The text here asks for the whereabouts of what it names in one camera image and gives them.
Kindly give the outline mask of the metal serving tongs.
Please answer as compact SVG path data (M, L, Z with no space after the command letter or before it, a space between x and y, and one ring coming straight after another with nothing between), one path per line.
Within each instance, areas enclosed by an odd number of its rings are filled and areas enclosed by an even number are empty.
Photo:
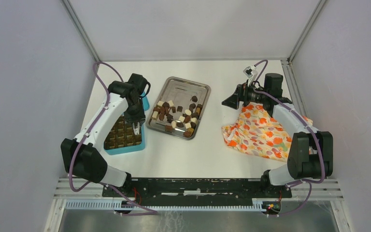
M140 122L134 122L132 124L132 129L133 129L133 133L135 135L140 135L141 134L141 124L140 124Z

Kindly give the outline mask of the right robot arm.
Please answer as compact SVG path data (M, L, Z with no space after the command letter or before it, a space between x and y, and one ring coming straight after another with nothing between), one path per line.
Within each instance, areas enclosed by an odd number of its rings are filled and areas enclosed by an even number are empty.
M240 105L247 107L250 103L262 105L292 139L287 163L263 174L266 180L260 183L259 189L265 197L274 196L279 186L322 183L333 172L332 134L319 131L305 121L295 110L292 101L282 96L282 81L282 75L268 73L263 87L246 81L237 85L234 93L221 102L223 106L236 110Z

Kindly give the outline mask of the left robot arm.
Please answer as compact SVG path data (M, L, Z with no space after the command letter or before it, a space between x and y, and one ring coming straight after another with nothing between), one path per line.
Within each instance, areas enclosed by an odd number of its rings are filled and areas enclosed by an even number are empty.
M131 175L108 164L104 141L121 116L135 132L141 130L146 119L143 94L149 88L146 78L136 73L127 82L109 84L104 102L89 123L73 139L66 138L60 145L66 172L93 183L113 185L121 197L131 194Z

